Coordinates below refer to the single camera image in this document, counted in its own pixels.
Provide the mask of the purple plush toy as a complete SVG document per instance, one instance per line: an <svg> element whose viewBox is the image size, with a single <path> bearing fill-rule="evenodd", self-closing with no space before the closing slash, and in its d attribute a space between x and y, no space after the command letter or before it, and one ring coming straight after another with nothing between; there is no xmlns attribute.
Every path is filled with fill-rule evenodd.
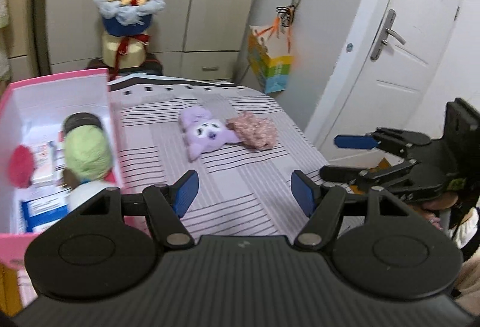
<svg viewBox="0 0 480 327"><path fill-rule="evenodd" d="M190 161L202 153L214 152L226 144L237 144L241 140L212 113L201 106L192 106L180 111L180 124Z"/></svg>

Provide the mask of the floral pink cloth pouch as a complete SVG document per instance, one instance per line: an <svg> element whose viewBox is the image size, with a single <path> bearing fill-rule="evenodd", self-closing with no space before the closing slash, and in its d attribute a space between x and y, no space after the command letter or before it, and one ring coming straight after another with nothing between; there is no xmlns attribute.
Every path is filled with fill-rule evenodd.
<svg viewBox="0 0 480 327"><path fill-rule="evenodd" d="M247 147L268 150L277 145L278 131L269 118L257 117L252 112L241 112L228 119L226 125Z"/></svg>

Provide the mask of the white plush cat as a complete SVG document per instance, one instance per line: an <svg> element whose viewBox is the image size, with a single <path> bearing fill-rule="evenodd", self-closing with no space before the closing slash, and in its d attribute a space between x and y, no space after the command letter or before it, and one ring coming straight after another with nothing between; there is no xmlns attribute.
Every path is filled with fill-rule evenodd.
<svg viewBox="0 0 480 327"><path fill-rule="evenodd" d="M69 169L64 169L63 180L65 186L70 189L67 197L67 205L70 212L80 207L80 205L90 200L104 189L116 187L114 183L105 180L86 181L81 183L75 174Z"/></svg>

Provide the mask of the green yarn ball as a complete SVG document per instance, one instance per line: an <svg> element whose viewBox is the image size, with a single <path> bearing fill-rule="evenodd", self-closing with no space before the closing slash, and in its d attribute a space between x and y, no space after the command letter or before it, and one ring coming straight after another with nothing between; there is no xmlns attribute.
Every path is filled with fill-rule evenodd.
<svg viewBox="0 0 480 327"><path fill-rule="evenodd" d="M66 168L80 181L96 181L113 167L112 150L105 132L95 125L82 125L64 138Z"/></svg>

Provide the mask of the white purple tube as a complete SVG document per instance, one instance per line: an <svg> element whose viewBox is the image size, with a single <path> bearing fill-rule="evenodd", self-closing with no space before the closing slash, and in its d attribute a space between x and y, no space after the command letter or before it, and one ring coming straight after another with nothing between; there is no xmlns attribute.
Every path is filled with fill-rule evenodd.
<svg viewBox="0 0 480 327"><path fill-rule="evenodd" d="M49 173L53 178L57 178L64 169L64 144L62 142L49 141L47 148L50 166Z"/></svg>

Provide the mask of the blue white packet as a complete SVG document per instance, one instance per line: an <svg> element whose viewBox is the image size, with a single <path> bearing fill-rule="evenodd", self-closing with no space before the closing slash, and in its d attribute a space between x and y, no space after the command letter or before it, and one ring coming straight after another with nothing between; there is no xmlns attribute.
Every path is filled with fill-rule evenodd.
<svg viewBox="0 0 480 327"><path fill-rule="evenodd" d="M66 198L58 195L23 201L20 208L27 233L44 231L69 214Z"/></svg>

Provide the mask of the pink fluffy pompom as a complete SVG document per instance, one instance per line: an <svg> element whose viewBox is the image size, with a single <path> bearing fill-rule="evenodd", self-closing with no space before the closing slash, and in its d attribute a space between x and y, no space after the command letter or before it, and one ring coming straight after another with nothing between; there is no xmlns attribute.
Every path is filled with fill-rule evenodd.
<svg viewBox="0 0 480 327"><path fill-rule="evenodd" d="M34 156L28 147L18 145L10 156L7 166L7 175L10 183L20 189L31 185L31 178L35 170Z"/></svg>

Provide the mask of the striped tablecloth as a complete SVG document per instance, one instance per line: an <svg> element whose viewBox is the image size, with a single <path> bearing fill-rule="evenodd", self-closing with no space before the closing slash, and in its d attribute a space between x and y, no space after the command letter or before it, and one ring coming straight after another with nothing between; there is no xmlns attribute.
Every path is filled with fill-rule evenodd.
<svg viewBox="0 0 480 327"><path fill-rule="evenodd" d="M243 111L270 119L277 141L263 151L227 144L189 161L180 113L195 105L221 121ZM89 71L31 79L13 87L4 108L1 124L10 133L5 145L58 142L64 121L80 112L102 121L112 147L114 166L103 186L138 193L196 171L199 192L183 220L195 238L211 234L292 239L306 223L291 194L290 177L300 170L320 183L326 159L265 94L226 83L144 74L114 82Z"/></svg>

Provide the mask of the white door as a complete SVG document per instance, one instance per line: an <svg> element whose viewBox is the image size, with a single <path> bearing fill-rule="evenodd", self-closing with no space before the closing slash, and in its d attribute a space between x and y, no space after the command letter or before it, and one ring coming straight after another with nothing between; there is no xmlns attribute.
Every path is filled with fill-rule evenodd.
<svg viewBox="0 0 480 327"><path fill-rule="evenodd" d="M383 153L338 148L340 134L405 129L448 45L461 0L389 0L385 18L320 152L330 164L376 165Z"/></svg>

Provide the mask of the colourful paper gift bag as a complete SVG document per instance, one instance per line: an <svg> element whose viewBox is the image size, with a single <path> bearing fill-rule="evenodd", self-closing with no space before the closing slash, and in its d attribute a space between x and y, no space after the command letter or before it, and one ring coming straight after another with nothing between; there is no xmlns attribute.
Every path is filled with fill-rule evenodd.
<svg viewBox="0 0 480 327"><path fill-rule="evenodd" d="M264 94L287 88L293 54L286 32L273 26L251 25L247 40L247 60Z"/></svg>

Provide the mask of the pink cardboard box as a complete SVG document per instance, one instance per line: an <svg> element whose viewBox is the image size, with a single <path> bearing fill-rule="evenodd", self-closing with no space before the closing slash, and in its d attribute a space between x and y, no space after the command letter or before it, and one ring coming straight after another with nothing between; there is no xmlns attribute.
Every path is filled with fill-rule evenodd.
<svg viewBox="0 0 480 327"><path fill-rule="evenodd" d="M84 69L14 82L2 95L1 264L21 270L35 237L26 231L22 202L43 197L58 202L68 194L59 184L64 164L61 139L64 121L72 114L91 113L100 119L112 149L111 179L122 190L127 188L111 89L106 69ZM41 161L40 177L30 178L26 188L18 188L9 178L9 162L19 146Z"/></svg>

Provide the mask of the flower bouquet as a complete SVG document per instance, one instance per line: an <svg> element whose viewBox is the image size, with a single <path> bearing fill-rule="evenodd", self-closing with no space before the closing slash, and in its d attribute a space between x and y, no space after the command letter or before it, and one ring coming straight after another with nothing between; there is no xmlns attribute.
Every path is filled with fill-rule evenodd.
<svg viewBox="0 0 480 327"><path fill-rule="evenodd" d="M165 9L164 0L93 0L103 24L101 60L110 78L142 67L147 61L155 14Z"/></svg>

